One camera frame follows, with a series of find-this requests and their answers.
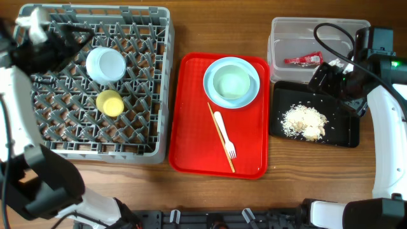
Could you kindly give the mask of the white napkin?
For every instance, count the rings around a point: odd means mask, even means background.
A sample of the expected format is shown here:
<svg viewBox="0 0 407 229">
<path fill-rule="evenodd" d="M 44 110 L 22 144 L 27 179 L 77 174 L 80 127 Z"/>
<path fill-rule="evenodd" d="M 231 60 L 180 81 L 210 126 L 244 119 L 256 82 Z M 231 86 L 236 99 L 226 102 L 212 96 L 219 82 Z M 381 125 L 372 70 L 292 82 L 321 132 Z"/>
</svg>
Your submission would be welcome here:
<svg viewBox="0 0 407 229">
<path fill-rule="evenodd" d="M 343 69 L 343 73 L 347 74 L 349 72 L 352 72 L 354 70 L 354 66 L 352 64 L 349 64 L 347 62 L 343 62 L 340 59 L 335 59 L 329 62 L 329 65 L 331 66 L 336 66 L 341 69 Z"/>
</svg>

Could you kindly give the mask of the small light blue bowl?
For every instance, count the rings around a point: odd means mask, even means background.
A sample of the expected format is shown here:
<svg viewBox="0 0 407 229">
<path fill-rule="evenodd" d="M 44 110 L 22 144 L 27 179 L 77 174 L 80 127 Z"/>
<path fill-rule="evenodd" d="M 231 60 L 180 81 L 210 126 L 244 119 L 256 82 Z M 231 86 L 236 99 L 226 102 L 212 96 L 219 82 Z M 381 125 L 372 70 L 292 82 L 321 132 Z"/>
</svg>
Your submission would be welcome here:
<svg viewBox="0 0 407 229">
<path fill-rule="evenodd" d="M 123 55 L 117 50 L 98 47 L 88 54 L 85 67 L 93 81 L 100 85 L 108 85 L 124 77 L 127 64 Z"/>
</svg>

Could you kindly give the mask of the red sauce packet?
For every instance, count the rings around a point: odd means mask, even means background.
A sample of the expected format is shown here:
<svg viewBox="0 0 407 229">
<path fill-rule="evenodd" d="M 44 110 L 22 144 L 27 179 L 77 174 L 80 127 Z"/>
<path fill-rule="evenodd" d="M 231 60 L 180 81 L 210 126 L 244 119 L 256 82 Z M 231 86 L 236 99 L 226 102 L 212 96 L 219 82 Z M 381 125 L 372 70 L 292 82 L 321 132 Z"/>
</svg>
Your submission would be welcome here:
<svg viewBox="0 0 407 229">
<path fill-rule="evenodd" d="M 302 67 L 318 66 L 318 65 L 322 64 L 323 62 L 324 61 L 322 58 L 322 52 L 313 52 L 313 53 L 309 53 L 309 54 L 301 56 L 301 57 L 284 60 L 285 64 L 296 64 L 296 65 L 299 65 Z"/>
</svg>

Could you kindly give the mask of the yellow cup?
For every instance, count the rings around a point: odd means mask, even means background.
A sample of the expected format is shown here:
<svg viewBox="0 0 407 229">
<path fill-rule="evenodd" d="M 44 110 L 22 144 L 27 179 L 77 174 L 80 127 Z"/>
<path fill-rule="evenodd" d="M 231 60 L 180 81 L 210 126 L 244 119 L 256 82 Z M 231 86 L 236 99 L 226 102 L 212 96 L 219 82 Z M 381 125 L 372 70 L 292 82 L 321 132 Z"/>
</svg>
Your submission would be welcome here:
<svg viewBox="0 0 407 229">
<path fill-rule="evenodd" d="M 110 117 L 117 117 L 124 110 L 124 103 L 121 95 L 114 90 L 105 90 L 96 98 L 97 109 Z"/>
</svg>

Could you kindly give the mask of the light green bowl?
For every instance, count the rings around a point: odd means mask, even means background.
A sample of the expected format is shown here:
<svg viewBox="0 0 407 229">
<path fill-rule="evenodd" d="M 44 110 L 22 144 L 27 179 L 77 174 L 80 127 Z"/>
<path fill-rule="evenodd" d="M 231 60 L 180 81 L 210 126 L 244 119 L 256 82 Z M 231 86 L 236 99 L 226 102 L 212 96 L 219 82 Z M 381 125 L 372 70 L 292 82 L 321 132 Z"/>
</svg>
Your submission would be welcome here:
<svg viewBox="0 0 407 229">
<path fill-rule="evenodd" d="M 224 99 L 235 100 L 243 97 L 249 90 L 250 77 L 243 67 L 229 64 L 214 73 L 213 86 Z"/>
</svg>

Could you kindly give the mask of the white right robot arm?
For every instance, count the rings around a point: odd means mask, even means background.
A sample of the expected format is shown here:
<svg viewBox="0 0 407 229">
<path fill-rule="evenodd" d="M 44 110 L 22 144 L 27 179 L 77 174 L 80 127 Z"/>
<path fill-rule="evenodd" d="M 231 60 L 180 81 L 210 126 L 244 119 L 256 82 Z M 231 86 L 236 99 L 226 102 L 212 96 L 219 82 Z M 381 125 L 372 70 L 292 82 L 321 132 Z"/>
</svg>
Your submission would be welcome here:
<svg viewBox="0 0 407 229">
<path fill-rule="evenodd" d="M 346 106 L 366 99 L 375 135 L 373 197 L 347 204 L 312 200 L 307 223 L 319 228 L 406 228 L 406 60 L 371 55 L 345 73 L 323 63 L 308 86 Z"/>
</svg>

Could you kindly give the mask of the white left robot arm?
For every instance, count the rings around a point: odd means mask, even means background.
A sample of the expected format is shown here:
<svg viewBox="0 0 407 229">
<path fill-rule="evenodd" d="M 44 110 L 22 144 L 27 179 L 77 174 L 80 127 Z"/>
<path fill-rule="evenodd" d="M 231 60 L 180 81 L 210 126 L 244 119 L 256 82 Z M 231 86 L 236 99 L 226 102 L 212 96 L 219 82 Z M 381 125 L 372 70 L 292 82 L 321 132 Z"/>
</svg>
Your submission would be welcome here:
<svg viewBox="0 0 407 229">
<path fill-rule="evenodd" d="M 100 228 L 140 228 L 141 220 L 116 198 L 85 187 L 78 169 L 43 144 L 31 103 L 32 75 L 59 72 L 84 47 L 63 25 L 59 33 L 44 25 L 29 27 L 18 44 L 1 26 L 1 210 L 27 220 L 72 218 Z"/>
</svg>

